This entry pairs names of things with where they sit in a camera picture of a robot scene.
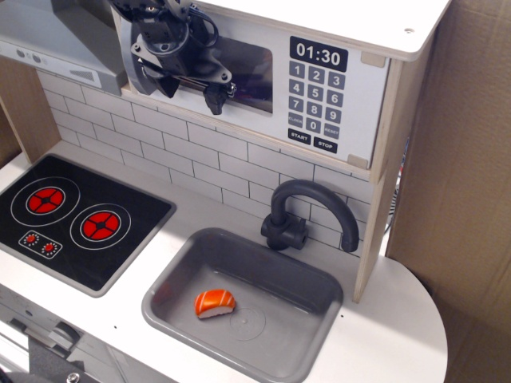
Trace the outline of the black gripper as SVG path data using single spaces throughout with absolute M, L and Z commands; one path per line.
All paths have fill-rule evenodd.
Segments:
M 219 37 L 213 23 L 132 23 L 130 79 L 144 94 L 158 90 L 167 98 L 174 97 L 181 81 L 207 86 L 203 91 L 206 105 L 218 116 L 236 92 L 231 71 L 216 58 Z

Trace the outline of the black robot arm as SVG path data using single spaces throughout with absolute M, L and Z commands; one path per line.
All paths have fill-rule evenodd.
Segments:
M 202 91 L 220 115 L 234 96 L 232 73 L 215 57 L 215 22 L 191 1 L 111 1 L 126 72 L 138 92 L 174 97 L 182 84 Z

